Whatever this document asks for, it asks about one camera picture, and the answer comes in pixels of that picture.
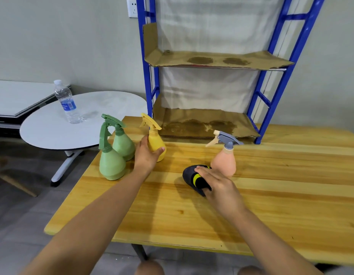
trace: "blue bottle label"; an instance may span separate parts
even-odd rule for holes
[[[77,107],[75,106],[75,103],[73,100],[67,100],[61,102],[62,107],[64,108],[65,111],[72,111],[75,110]]]

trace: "white cloth backdrop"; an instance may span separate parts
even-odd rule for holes
[[[161,50],[266,50],[283,0],[156,0]],[[258,71],[160,68],[169,108],[246,112]]]

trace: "gray spray head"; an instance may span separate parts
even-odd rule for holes
[[[234,145],[243,145],[241,141],[238,141],[233,135],[225,133],[223,131],[214,130],[215,138],[206,145],[206,147],[217,143],[224,143],[224,147],[227,150],[232,150]]]

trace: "power outlet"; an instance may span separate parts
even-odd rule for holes
[[[126,0],[130,18],[137,18],[136,0]]]

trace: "forearm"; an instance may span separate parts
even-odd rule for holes
[[[251,211],[241,210],[232,223],[268,274],[322,274]]]
[[[77,214],[23,274],[90,274],[147,177],[133,171]]]

